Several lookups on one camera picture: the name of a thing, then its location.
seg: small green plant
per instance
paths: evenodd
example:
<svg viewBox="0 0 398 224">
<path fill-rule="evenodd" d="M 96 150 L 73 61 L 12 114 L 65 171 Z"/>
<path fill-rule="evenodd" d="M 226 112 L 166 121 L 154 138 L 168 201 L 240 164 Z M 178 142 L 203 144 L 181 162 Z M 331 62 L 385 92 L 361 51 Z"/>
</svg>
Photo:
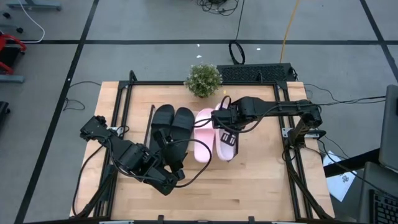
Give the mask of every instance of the small green plant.
<svg viewBox="0 0 398 224">
<path fill-rule="evenodd" d="M 223 77 L 214 65 L 195 65 L 184 82 L 195 96 L 205 98 L 212 95 L 223 83 Z"/>
</svg>

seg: slipper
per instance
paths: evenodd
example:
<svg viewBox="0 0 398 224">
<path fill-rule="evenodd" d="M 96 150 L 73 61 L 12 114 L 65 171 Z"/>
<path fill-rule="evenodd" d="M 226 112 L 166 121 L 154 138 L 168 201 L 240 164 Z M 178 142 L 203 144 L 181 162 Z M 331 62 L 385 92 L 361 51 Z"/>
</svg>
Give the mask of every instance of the slipper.
<svg viewBox="0 0 398 224">
<path fill-rule="evenodd" d="M 194 122 L 195 116 L 190 109 L 179 108 L 175 113 L 170 129 L 170 136 L 173 141 L 190 139 Z M 164 160 L 170 166 L 172 172 L 176 172 L 183 167 L 182 161 L 187 156 L 188 144 L 189 141 L 184 141 L 172 144 L 163 150 Z"/>
<path fill-rule="evenodd" d="M 154 133 L 163 130 L 166 136 L 170 134 L 171 124 L 174 119 L 174 107 L 172 105 L 162 105 L 159 107 L 152 119 L 150 124 L 150 142 L 149 142 L 149 150 L 153 153 L 156 153 L 161 150 L 158 145 Z"/>
<path fill-rule="evenodd" d="M 210 119 L 211 118 L 211 112 L 214 109 L 211 108 L 205 108 L 201 110 L 197 117 L 195 118 L 195 123 L 197 121 L 203 120 L 203 119 Z M 202 121 L 199 123 L 196 123 L 196 126 L 200 126 L 201 124 L 205 124 L 207 121 Z M 212 153 L 213 150 L 213 142 L 214 142 L 214 135 L 215 135 L 215 130 L 213 129 L 213 124 L 211 122 L 207 123 L 203 127 L 200 128 L 195 128 L 193 130 L 195 139 L 202 141 L 205 143 L 209 149 L 210 152 Z M 195 159 L 198 162 L 208 162 L 210 159 L 209 152 L 207 151 L 206 147 L 199 142 L 195 142 L 195 145 L 193 147 L 193 154 L 195 156 Z"/>
<path fill-rule="evenodd" d="M 217 104 L 216 110 L 218 110 L 220 106 L 221 103 Z M 217 155 L 222 161 L 230 161 L 235 156 L 237 136 L 221 128 L 215 131 Z"/>
</svg>

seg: black floor stripe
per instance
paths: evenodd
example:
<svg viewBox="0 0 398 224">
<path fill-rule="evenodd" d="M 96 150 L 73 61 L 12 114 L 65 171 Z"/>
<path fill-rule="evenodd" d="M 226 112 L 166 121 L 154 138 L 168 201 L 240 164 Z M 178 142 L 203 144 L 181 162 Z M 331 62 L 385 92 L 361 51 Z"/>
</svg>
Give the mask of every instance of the black floor stripe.
<svg viewBox="0 0 398 224">
<path fill-rule="evenodd" d="M 383 50 L 384 55 L 386 56 L 387 62 L 388 62 L 388 64 L 390 65 L 390 68 L 391 68 L 391 70 L 392 70 L 392 73 L 394 74 L 394 76 L 395 76 L 396 79 L 398 80 L 398 68 L 397 68 L 397 64 L 395 63 L 395 60 L 394 60 L 394 58 L 392 57 L 391 52 L 390 52 L 390 50 L 388 49 L 388 46 L 387 46 L 387 43 L 388 43 L 388 42 L 389 42 L 391 45 L 393 45 L 393 43 L 396 43 L 396 41 L 395 41 L 395 40 L 393 40 L 393 41 L 390 40 L 390 41 L 388 41 L 388 42 L 385 42 L 385 41 L 384 41 L 384 38 L 383 38 L 383 36 L 381 35 L 380 29 L 378 28 L 378 26 L 377 26 L 377 24 L 376 24 L 376 21 L 375 21 L 374 18 L 373 18 L 373 15 L 372 15 L 372 13 L 371 13 L 371 10 L 369 9 L 368 4 L 366 3 L 365 0 L 360 0 L 360 1 L 361 1 L 361 4 L 362 4 L 363 9 L 364 9 L 364 11 L 365 11 L 365 14 L 366 14 L 366 16 L 368 17 L 368 20 L 369 20 L 369 22 L 370 22 L 370 24 L 371 24 L 371 26 L 372 26 L 372 29 L 373 29 L 373 31 L 374 31 L 374 34 L 376 35 L 377 40 L 380 41 L 380 43 L 381 43 L 381 49 Z"/>
<path fill-rule="evenodd" d="M 98 45 L 229 44 L 231 40 L 86 40 Z M 282 44 L 283 40 L 238 40 L 240 44 Z M 43 40 L 38 44 L 79 44 L 79 40 Z M 398 45 L 398 40 L 286 40 L 287 45 Z"/>
<path fill-rule="evenodd" d="M 81 51 L 83 50 L 84 42 L 87 38 L 87 34 L 90 29 L 91 22 L 93 21 L 94 14 L 95 14 L 95 11 L 96 11 L 96 8 L 98 5 L 98 1 L 99 0 L 93 1 L 93 5 L 91 7 L 90 13 L 88 14 L 88 18 L 87 18 L 85 27 L 83 29 L 83 33 L 81 34 L 80 41 L 78 43 L 78 47 L 76 48 L 75 56 L 73 56 L 72 64 L 70 65 L 68 75 L 65 79 L 65 83 L 63 84 L 61 95 L 60 95 L 60 98 L 58 99 L 57 107 L 55 108 L 55 112 L 52 116 L 49 129 L 47 131 L 47 134 L 46 134 L 44 142 L 43 142 L 43 146 L 40 150 L 39 158 L 36 161 L 36 165 L 34 167 L 32 176 L 30 177 L 29 184 L 25 191 L 24 198 L 22 199 L 22 203 L 19 207 L 18 214 L 17 214 L 17 217 L 16 217 L 14 223 L 20 224 L 20 223 L 24 222 L 26 213 L 29 208 L 30 201 L 32 199 L 33 193 L 34 193 L 36 185 L 37 185 L 37 181 L 39 180 L 39 176 L 40 176 L 40 173 L 43 168 L 45 158 L 46 158 L 47 153 L 50 148 L 50 143 L 51 143 L 51 140 L 52 140 L 54 132 L 55 132 L 55 127 L 57 127 L 57 123 L 58 123 L 59 117 L 62 112 L 62 106 L 65 101 L 65 97 L 68 94 L 70 82 L 72 81 L 73 74 L 75 73 L 76 66 L 77 66 L 77 63 L 78 63 L 80 55 L 81 55 Z"/>
</svg>

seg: wooden tabletop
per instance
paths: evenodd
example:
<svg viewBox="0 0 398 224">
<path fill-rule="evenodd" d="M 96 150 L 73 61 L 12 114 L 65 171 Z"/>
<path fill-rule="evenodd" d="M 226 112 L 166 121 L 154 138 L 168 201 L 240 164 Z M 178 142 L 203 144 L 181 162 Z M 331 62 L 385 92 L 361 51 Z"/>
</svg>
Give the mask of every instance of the wooden tabletop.
<svg viewBox="0 0 398 224">
<path fill-rule="evenodd" d="M 104 116 L 109 123 L 117 87 L 118 82 L 104 82 L 99 93 L 95 115 Z M 288 83 L 288 89 L 290 100 L 306 99 L 303 83 Z M 123 94 L 118 125 L 123 113 Z M 203 108 L 214 108 L 224 95 L 229 95 L 232 101 L 243 96 L 275 101 L 271 86 L 223 86 L 214 96 L 202 99 L 194 97 L 182 85 L 136 85 L 132 88 L 127 117 L 130 131 L 124 138 L 144 142 L 151 105 L 158 108 L 171 104 L 175 109 L 184 106 L 196 115 Z M 318 150 L 316 140 L 307 139 L 306 144 Z M 85 159 L 98 146 L 97 142 L 90 141 Z M 183 162 L 186 179 L 179 184 L 189 181 L 204 165 L 193 158 L 192 146 L 193 143 L 190 143 L 188 156 Z M 119 174 L 111 218 L 156 220 L 158 215 L 164 215 L 165 220 L 245 221 L 248 216 L 254 216 L 256 221 L 294 221 L 286 165 L 281 158 L 282 149 L 278 118 L 268 117 L 255 130 L 239 135 L 239 154 L 231 162 L 219 160 L 214 149 L 213 160 L 207 170 L 193 184 L 174 189 L 168 196 L 150 185 Z M 76 199 L 77 211 L 87 204 L 98 188 L 104 152 L 102 149 L 95 155 L 83 171 Z M 324 210 L 334 216 L 320 156 L 308 149 L 302 149 L 301 154 L 309 191 Z M 300 212 L 305 217 L 298 187 L 297 192 Z"/>
</svg>

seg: white paper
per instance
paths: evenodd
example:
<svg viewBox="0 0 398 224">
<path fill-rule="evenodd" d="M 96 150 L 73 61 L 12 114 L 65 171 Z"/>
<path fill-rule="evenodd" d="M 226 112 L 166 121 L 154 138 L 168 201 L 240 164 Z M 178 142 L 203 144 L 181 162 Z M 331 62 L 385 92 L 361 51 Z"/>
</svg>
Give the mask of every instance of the white paper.
<svg viewBox="0 0 398 224">
<path fill-rule="evenodd" d="M 331 151 L 328 153 L 334 161 L 341 161 L 341 159 L 335 156 Z M 323 166 L 325 167 L 330 164 L 334 164 L 334 162 L 326 155 L 325 158 L 323 158 Z M 328 182 L 329 193 L 332 194 L 337 200 L 342 202 L 349 187 L 354 182 L 354 178 L 355 176 L 350 172 L 326 178 L 326 181 Z"/>
</svg>

